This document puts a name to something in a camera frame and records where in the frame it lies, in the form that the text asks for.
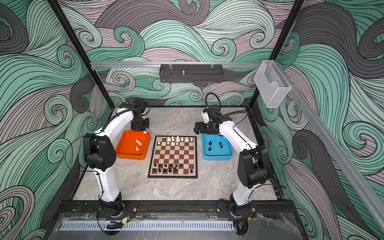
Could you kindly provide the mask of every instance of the blue tray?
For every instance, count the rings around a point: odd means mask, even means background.
[[[232,147],[225,137],[202,134],[203,159],[206,161],[228,161],[233,156]]]

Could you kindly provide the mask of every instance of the wall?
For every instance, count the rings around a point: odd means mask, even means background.
[[[280,62],[384,199],[384,1],[329,0],[301,10]],[[290,95],[257,100],[258,124],[284,193],[310,239],[384,239]]]
[[[294,0],[60,0],[91,61],[262,61],[268,59]],[[223,83],[161,83],[158,68],[99,68],[118,103],[247,105],[252,69],[229,68]],[[217,100],[210,96],[210,103]]]
[[[107,104],[46,0],[0,3],[0,238],[41,239]]]

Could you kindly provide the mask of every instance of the robotic arm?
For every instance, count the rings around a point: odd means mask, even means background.
[[[116,152],[112,142],[129,122],[132,130],[146,132],[149,119],[142,116],[146,107],[147,102],[141,98],[135,98],[133,103],[123,103],[116,114],[95,131],[96,134],[83,137],[85,160],[95,172],[99,184],[100,205],[111,216],[119,216],[123,207],[113,172]]]
[[[233,215],[241,216],[248,209],[252,192],[270,176],[268,151],[265,146],[258,146],[247,138],[229,115],[221,115],[217,105],[204,109],[202,116],[204,122],[195,123],[195,133],[221,134],[239,154],[237,174],[240,183],[230,196],[230,210]]]

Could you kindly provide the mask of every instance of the black vertical post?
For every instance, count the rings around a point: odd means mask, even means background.
[[[67,33],[68,38],[72,42],[74,48],[76,49],[78,55],[80,56],[81,60],[85,64],[89,74],[91,75],[93,81],[96,83],[97,87],[100,89],[101,94],[104,96],[105,100],[107,101],[109,107],[113,110],[114,104],[109,96],[107,90],[105,89],[103,82],[101,81],[99,75],[95,70],[92,69],[90,64],[90,59],[88,58],[86,52],[84,51],[83,47],[80,44],[79,39],[76,37],[76,34],[74,33],[68,19],[66,18],[63,10],[61,9],[59,3],[57,0],[47,0],[49,5],[51,6],[53,12],[55,13],[57,19],[61,23],[64,31]]]
[[[279,39],[277,40],[277,43],[275,45],[275,48],[272,51],[271,56],[269,57],[269,60],[276,60],[277,57],[279,56],[279,53],[285,43],[285,40],[288,38],[288,35],[291,32],[293,24],[296,21],[297,15],[299,14],[301,7],[303,6],[303,3],[304,3],[304,0],[296,0],[294,2],[291,12],[288,15],[288,18],[284,24],[284,28],[279,36]],[[250,108],[253,108],[259,94],[260,94],[259,90],[256,89],[255,92],[253,93],[251,101],[249,102]]]

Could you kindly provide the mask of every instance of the orange bin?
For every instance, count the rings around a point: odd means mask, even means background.
[[[149,132],[124,131],[116,148],[116,154],[119,158],[144,160],[147,156],[150,142],[151,135]]]

